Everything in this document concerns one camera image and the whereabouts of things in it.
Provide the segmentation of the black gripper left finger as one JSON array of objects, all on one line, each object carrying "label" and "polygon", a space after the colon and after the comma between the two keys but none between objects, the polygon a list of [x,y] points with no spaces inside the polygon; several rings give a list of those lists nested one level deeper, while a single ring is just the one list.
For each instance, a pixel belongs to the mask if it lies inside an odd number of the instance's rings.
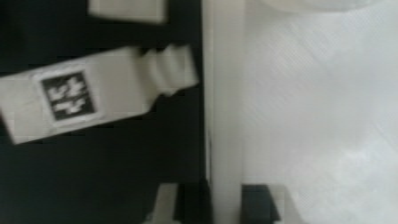
[{"label": "black gripper left finger", "polygon": [[141,224],[214,224],[207,182],[161,184],[154,210]]}]

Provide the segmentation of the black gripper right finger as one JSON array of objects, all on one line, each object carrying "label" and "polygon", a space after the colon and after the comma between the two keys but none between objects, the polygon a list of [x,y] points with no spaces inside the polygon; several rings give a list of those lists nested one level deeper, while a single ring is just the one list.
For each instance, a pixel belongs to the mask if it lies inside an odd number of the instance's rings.
[{"label": "black gripper right finger", "polygon": [[285,186],[267,184],[242,186],[241,224],[305,224]]}]

